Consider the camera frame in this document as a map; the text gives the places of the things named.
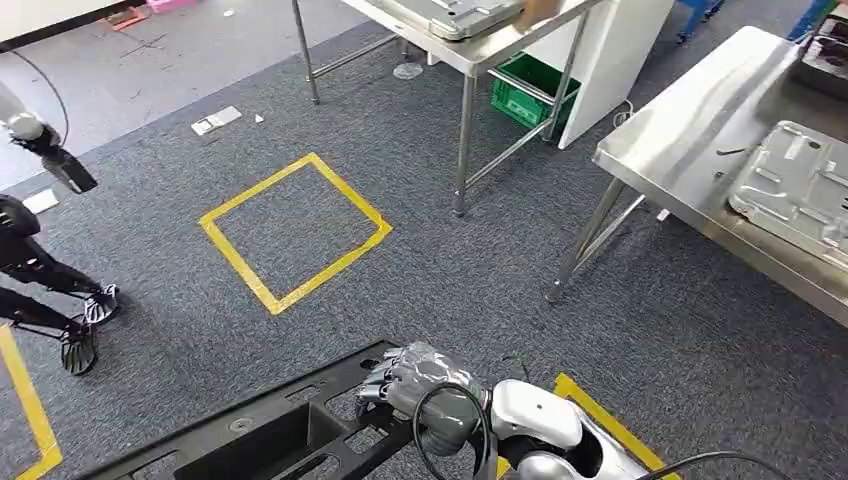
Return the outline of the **dark left robot hand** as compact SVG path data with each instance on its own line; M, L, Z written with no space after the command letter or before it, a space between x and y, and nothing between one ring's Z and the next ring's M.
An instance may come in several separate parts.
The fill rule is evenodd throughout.
M42 166L68 190L83 194L98 186L97 180L64 148L54 147L41 155Z

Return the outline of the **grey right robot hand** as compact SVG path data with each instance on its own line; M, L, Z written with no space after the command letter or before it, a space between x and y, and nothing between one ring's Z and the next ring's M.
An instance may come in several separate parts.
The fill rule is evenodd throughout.
M436 385L457 384L487 407L489 390L462 362L433 346L415 341L383 353L382 359L367 365L370 372L355 393L356 414L368 407L389 406L412 417L419 400ZM419 438L425 451L438 457L458 453L479 423L471 400L463 393L442 389L432 395L419 416Z

